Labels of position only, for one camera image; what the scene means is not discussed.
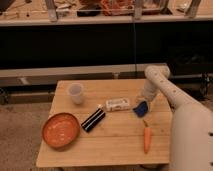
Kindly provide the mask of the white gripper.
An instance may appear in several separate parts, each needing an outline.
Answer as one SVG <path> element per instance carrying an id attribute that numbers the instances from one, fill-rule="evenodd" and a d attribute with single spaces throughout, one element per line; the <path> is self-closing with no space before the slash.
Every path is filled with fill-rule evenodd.
<path id="1" fill-rule="evenodd" d="M 148 108 L 148 112 L 151 111 L 151 102 L 153 101 L 154 98 L 157 96 L 158 94 L 158 88 L 148 79 L 145 80 L 144 83 L 144 87 L 143 90 L 141 92 L 141 95 L 148 101 L 146 101 L 147 103 L 147 108 Z M 143 98 L 141 96 L 137 96 L 136 97 L 136 103 L 139 104 L 143 101 Z"/>

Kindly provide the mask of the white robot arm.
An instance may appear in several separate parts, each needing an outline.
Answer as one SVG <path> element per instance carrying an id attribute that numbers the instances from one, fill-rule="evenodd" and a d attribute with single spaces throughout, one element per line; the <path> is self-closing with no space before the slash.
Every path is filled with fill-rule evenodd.
<path id="1" fill-rule="evenodd" d="M 213 171 L 213 111 L 168 80 L 167 66 L 149 65 L 139 105 L 145 116 L 157 91 L 174 107 L 171 124 L 169 171 Z"/>

